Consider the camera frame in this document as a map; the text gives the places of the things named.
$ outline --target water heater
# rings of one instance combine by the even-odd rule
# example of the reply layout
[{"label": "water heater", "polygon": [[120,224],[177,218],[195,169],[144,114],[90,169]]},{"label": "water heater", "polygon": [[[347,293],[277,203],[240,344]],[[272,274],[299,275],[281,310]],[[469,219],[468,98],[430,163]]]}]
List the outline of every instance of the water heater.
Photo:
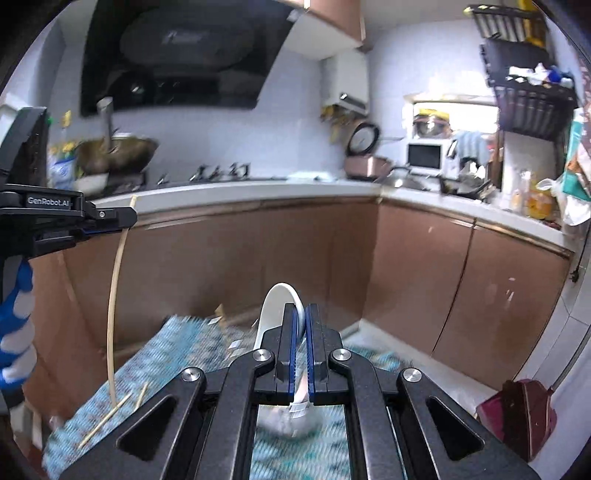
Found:
[{"label": "water heater", "polygon": [[322,104],[369,113],[368,61],[359,50],[345,50],[322,61]]}]

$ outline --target bottle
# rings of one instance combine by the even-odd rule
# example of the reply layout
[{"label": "bottle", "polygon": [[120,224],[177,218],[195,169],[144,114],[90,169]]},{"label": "bottle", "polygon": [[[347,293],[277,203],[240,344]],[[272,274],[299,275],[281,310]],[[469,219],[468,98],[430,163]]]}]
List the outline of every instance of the bottle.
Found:
[{"label": "bottle", "polygon": [[68,140],[68,127],[72,122],[72,111],[61,118],[60,141],[57,144],[57,161],[50,165],[50,183],[56,189],[71,190],[76,179],[76,144]]}]

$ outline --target microwave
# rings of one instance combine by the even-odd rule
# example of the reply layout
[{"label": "microwave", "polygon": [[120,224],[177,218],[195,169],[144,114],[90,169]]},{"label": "microwave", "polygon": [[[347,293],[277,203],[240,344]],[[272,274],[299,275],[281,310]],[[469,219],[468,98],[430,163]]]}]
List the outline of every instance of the microwave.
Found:
[{"label": "microwave", "polygon": [[451,138],[417,138],[408,142],[407,166],[419,175],[456,179],[460,173],[459,162],[449,158]]}]

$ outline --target range hood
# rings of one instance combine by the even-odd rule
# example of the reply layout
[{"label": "range hood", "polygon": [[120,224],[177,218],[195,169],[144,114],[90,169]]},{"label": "range hood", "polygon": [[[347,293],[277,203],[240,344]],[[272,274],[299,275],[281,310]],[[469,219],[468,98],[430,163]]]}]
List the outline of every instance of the range hood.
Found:
[{"label": "range hood", "polygon": [[98,0],[80,113],[154,105],[252,109],[293,24],[275,0]]}]

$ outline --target yellow container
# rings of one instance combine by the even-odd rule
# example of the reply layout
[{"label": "yellow container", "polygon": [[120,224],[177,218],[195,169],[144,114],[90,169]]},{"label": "yellow container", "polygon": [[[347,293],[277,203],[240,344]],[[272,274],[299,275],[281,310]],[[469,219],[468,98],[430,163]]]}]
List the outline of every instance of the yellow container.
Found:
[{"label": "yellow container", "polygon": [[554,211],[554,199],[549,190],[538,190],[537,180],[532,178],[527,196],[527,215],[536,220],[549,218]]}]

